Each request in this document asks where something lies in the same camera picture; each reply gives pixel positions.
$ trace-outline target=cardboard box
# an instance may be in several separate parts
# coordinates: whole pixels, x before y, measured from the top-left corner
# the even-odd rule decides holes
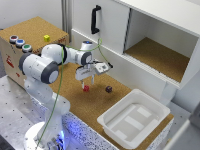
[[[0,50],[7,75],[20,86],[24,87],[26,76],[19,70],[19,59],[23,55],[22,49],[10,44],[10,36],[17,35],[32,46],[32,53],[40,54],[42,48],[48,44],[69,44],[66,32],[43,20],[35,17],[0,31]],[[45,42],[44,36],[49,35],[50,41]]]

